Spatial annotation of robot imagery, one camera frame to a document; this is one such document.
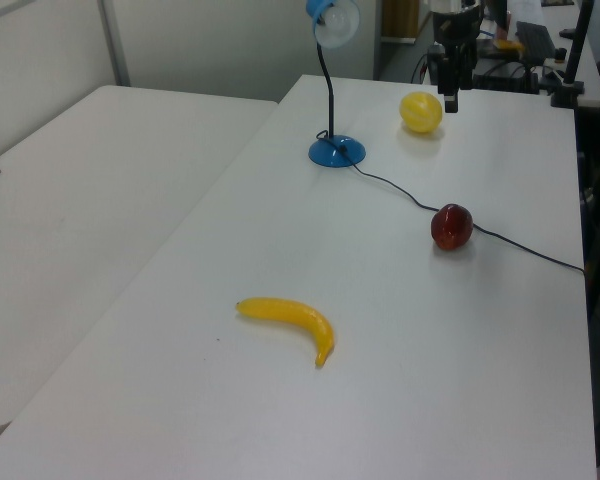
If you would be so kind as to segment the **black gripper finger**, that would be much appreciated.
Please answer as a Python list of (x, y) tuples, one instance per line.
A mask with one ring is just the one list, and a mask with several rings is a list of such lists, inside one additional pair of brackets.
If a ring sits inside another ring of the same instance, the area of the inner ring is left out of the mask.
[(460, 74), (451, 58), (442, 57), (438, 61), (438, 93), (444, 97), (446, 113), (458, 112), (458, 91)]
[(461, 47), (461, 89), (473, 88), (473, 71), (477, 64), (477, 44), (467, 43)]

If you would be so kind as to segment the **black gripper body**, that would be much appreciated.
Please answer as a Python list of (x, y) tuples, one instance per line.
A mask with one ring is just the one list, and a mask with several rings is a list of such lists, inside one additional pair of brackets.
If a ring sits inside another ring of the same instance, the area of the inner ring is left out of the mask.
[(443, 46), (449, 58), (474, 56), (477, 37), (482, 23), (480, 9), (466, 9), (461, 12), (434, 12), (434, 40)]

